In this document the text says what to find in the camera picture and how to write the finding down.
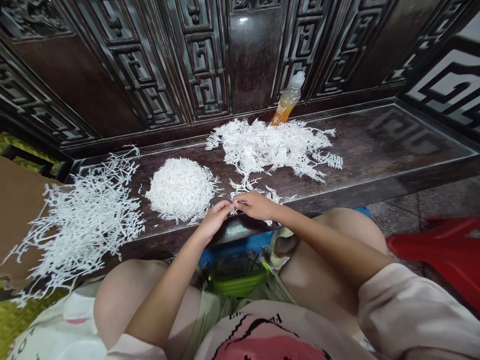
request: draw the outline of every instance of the pile of white plastic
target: pile of white plastic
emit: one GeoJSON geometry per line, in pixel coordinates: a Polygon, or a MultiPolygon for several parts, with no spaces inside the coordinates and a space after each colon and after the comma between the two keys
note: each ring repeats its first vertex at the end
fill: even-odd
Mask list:
{"type": "Polygon", "coordinates": [[[186,158],[169,158],[165,165],[153,174],[150,190],[145,197],[151,209],[159,212],[164,220],[196,223],[210,209],[210,200],[222,191],[210,169],[186,158]]]}
{"type": "Polygon", "coordinates": [[[140,199],[130,197],[126,188],[138,168],[127,159],[131,152],[139,155],[136,147],[121,156],[112,154],[102,166],[75,176],[73,185],[46,186],[48,215],[32,221],[25,239],[8,255],[17,254],[20,262],[30,248],[44,251],[40,265],[29,277],[47,279],[46,288],[36,293],[22,291],[14,300],[19,306],[31,298],[41,299],[55,288],[71,291],[79,276],[104,267],[103,255],[120,257],[119,248],[145,229],[140,199]]]}
{"type": "Polygon", "coordinates": [[[247,120],[235,119],[213,129],[206,140],[206,150],[223,145],[224,161],[234,165],[236,171],[243,175],[241,184],[230,180],[234,188],[232,194],[253,190],[254,180],[249,180],[251,173],[265,173],[282,167],[291,167],[296,176],[308,176],[315,181],[325,183],[326,175],[315,169],[327,164],[341,169],[343,159],[335,154],[323,154],[325,148],[332,147],[327,135],[335,136],[335,129],[319,130],[306,127],[303,121],[291,120],[278,126],[270,126],[255,120],[249,125],[247,120]]]}
{"type": "MultiPolygon", "coordinates": [[[[255,190],[256,192],[263,194],[267,199],[270,199],[277,204],[288,203],[298,196],[296,194],[293,196],[278,196],[277,191],[275,189],[272,189],[271,187],[268,187],[267,185],[265,185],[266,191],[260,188],[254,187],[253,184],[256,184],[258,180],[259,180],[258,178],[253,179],[248,182],[246,187],[242,187],[242,185],[236,184],[230,179],[230,185],[234,188],[234,191],[230,193],[230,201],[232,201],[235,204],[237,202],[236,200],[234,200],[235,195],[247,193],[252,190],[255,190]]],[[[230,215],[236,215],[237,213],[238,213],[238,209],[235,209],[230,213],[230,215]]],[[[263,220],[263,221],[268,226],[272,226],[272,223],[273,223],[272,220],[263,220]]]]}

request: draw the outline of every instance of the green basket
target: green basket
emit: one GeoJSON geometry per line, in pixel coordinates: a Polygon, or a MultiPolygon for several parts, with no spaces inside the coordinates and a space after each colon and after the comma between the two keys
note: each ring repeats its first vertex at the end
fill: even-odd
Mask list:
{"type": "Polygon", "coordinates": [[[246,298],[272,274],[266,262],[261,265],[258,270],[233,276],[218,276],[214,272],[208,278],[208,290],[235,298],[246,298]]]}

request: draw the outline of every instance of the leg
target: leg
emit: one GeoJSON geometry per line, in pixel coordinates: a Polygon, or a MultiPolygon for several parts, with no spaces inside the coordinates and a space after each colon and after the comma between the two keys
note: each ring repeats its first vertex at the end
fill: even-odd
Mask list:
{"type": "MultiPolygon", "coordinates": [[[[387,253],[382,231],[358,211],[334,208],[314,220],[387,253]]],[[[301,241],[279,275],[300,306],[322,315],[360,340],[357,291],[309,245],[301,241]]]]}
{"type": "MultiPolygon", "coordinates": [[[[102,281],[93,306],[98,335],[107,349],[124,333],[135,312],[167,271],[162,261],[128,260],[113,269],[102,281]]],[[[201,291],[186,290],[165,352],[168,359],[180,359],[192,336],[199,314],[201,291]]]]}

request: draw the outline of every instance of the cardboard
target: cardboard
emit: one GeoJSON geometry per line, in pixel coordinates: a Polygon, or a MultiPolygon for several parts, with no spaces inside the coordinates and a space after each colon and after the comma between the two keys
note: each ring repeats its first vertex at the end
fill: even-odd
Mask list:
{"type": "MultiPolygon", "coordinates": [[[[0,156],[0,263],[25,238],[31,227],[29,222],[45,211],[42,194],[47,183],[61,185],[0,156]]],[[[23,290],[33,281],[27,276],[41,256],[42,251],[31,248],[21,256],[20,263],[17,255],[12,255],[0,265],[0,280],[6,281],[3,288],[14,289],[14,294],[23,290]]]]}

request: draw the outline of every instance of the geometric carving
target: geometric carving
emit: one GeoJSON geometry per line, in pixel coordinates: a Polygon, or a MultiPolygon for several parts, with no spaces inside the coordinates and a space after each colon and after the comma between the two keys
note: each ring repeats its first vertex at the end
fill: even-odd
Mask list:
{"type": "Polygon", "coordinates": [[[13,41],[72,34],[54,5],[48,0],[3,0],[0,28],[13,41]]]}
{"type": "Polygon", "coordinates": [[[308,77],[314,61],[324,22],[331,11],[332,1],[299,0],[296,15],[287,14],[285,31],[290,41],[284,41],[280,52],[282,62],[275,79],[271,105],[279,102],[282,91],[287,88],[291,78],[304,71],[308,77]]]}
{"type": "Polygon", "coordinates": [[[165,12],[174,51],[197,120],[229,114],[229,87],[224,72],[225,21],[219,2],[174,0],[165,12]]]}
{"type": "Polygon", "coordinates": [[[71,109],[56,104],[35,86],[23,72],[17,70],[9,54],[0,57],[0,99],[13,107],[22,121],[39,128],[60,145],[73,145],[94,140],[92,131],[81,125],[80,117],[71,109]]]}
{"type": "Polygon", "coordinates": [[[82,0],[75,2],[89,31],[102,51],[111,75],[128,93],[145,129],[183,123],[174,92],[167,81],[161,57],[150,42],[143,8],[136,0],[82,0]]]}
{"type": "Polygon", "coordinates": [[[335,51],[322,83],[312,99],[341,93],[368,45],[379,33],[380,23],[389,16],[396,0],[356,0],[355,14],[344,29],[340,46],[335,51]]]}
{"type": "Polygon", "coordinates": [[[441,41],[442,36],[452,27],[462,12],[475,0],[443,0],[434,13],[434,18],[415,42],[415,46],[394,70],[385,78],[383,84],[402,83],[408,79],[417,65],[441,41]]]}
{"type": "Polygon", "coordinates": [[[381,145],[384,151],[396,152],[405,148],[415,155],[430,155],[450,149],[445,141],[433,131],[412,120],[395,116],[398,110],[392,109],[372,121],[368,128],[388,138],[381,145]]]}
{"type": "Polygon", "coordinates": [[[480,57],[451,50],[405,95],[480,133],[480,57]]]}
{"type": "MultiPolygon", "coordinates": [[[[280,5],[281,0],[227,0],[231,1],[233,13],[243,11],[273,8],[280,5]]],[[[310,3],[321,3],[322,1],[310,0],[310,3]]]]}

